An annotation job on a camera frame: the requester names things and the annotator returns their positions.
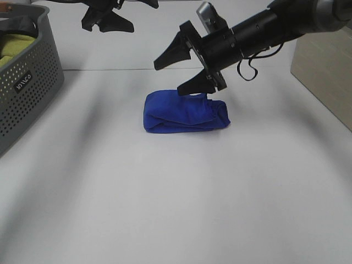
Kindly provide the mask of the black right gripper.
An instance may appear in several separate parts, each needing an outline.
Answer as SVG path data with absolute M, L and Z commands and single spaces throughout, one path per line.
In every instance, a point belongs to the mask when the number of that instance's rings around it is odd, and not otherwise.
M 239 62 L 243 54 L 230 28 L 201 37 L 190 21 L 183 23 L 167 49 L 154 60 L 155 70 L 191 59 L 192 49 L 204 69 L 177 88 L 179 96 L 213 94 L 227 87 L 221 70 Z

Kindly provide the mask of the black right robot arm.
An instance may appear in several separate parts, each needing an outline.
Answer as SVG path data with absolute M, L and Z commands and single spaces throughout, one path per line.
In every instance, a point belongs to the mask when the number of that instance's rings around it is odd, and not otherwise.
M 305 34 L 332 32 L 351 21 L 351 1 L 273 1 L 240 24 L 229 27 L 210 2 L 197 14 L 207 31 L 202 37 L 190 21 L 179 27 L 172 43 L 154 61 L 161 70 L 190 59 L 194 51 L 204 69 L 178 86 L 180 96 L 213 94 L 227 87 L 221 70 L 243 60 L 259 59 L 260 53 Z

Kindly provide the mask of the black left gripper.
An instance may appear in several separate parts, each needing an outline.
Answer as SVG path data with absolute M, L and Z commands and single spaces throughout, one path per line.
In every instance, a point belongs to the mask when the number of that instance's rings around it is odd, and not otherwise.
M 158 0 L 129 0 L 130 2 L 141 2 L 152 8 L 158 8 Z M 81 20 L 82 28 L 92 31 L 94 25 L 99 27 L 100 32 L 134 32 L 132 22 L 116 14 L 113 9 L 122 7 L 124 1 L 115 0 L 86 0 L 85 5 L 89 8 Z

